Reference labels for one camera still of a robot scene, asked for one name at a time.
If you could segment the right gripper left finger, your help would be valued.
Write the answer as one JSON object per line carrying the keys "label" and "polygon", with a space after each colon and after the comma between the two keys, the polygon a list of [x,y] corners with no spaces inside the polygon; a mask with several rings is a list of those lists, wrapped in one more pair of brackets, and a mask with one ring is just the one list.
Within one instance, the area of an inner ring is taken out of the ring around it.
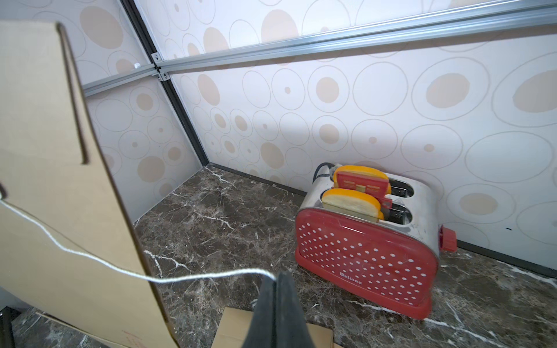
{"label": "right gripper left finger", "polygon": [[276,281],[263,280],[243,348],[276,346]]}

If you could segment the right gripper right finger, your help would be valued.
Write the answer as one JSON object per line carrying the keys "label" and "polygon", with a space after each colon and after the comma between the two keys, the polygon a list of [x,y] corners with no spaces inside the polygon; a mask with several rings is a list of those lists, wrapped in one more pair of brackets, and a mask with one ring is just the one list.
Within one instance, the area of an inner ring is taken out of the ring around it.
{"label": "right gripper right finger", "polygon": [[315,347],[290,273],[280,273],[276,283],[276,346]]}

